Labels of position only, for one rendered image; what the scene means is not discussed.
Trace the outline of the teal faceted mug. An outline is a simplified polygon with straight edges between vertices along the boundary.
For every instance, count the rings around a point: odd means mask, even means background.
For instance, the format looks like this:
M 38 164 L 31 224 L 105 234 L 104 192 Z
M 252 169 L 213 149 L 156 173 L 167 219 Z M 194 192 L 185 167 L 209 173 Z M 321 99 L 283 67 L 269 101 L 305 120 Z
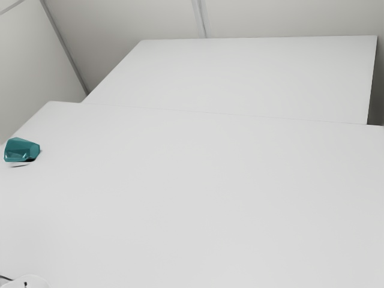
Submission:
M 39 144 L 14 137 L 5 144 L 4 161 L 8 163 L 30 162 L 34 161 L 39 154 Z

